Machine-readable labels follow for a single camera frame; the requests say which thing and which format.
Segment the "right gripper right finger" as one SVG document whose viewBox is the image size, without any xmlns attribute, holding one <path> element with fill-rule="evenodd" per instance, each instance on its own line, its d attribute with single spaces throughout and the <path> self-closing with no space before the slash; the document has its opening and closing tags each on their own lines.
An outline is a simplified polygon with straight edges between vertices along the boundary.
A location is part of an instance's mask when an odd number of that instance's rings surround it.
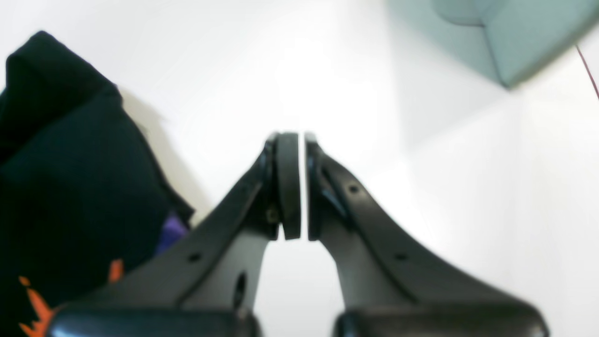
<svg viewBox="0 0 599 337">
<path fill-rule="evenodd" d="M 305 135 L 308 237 L 336 263 L 334 337 L 548 337 L 532 305 L 446 262 L 404 231 Z"/>
</svg>

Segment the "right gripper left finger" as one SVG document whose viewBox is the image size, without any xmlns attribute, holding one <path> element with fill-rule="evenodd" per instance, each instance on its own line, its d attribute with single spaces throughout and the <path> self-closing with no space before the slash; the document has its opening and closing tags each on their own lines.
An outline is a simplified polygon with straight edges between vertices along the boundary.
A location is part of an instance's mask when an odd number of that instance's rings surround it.
<svg viewBox="0 0 599 337">
<path fill-rule="evenodd" d="M 49 337 L 261 337 L 252 309 L 265 249 L 301 236 L 297 133 L 274 133 L 188 235 L 61 309 Z"/>
</svg>

